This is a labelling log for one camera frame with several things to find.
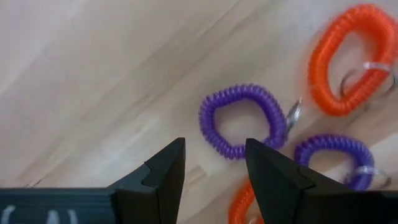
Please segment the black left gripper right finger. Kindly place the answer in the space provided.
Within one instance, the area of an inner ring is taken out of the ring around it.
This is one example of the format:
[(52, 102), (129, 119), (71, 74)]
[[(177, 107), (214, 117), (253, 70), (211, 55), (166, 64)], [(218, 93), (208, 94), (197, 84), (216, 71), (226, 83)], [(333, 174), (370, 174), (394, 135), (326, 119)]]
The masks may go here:
[(253, 138), (245, 153), (266, 224), (397, 224), (395, 190), (352, 190)]

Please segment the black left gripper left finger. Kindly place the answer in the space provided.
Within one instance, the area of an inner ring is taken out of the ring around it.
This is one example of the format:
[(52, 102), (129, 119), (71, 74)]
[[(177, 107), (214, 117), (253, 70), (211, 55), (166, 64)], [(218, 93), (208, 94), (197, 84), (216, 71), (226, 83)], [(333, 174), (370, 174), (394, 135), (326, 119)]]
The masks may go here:
[(176, 223), (185, 180), (185, 138), (100, 188), (2, 188), (1, 223)]

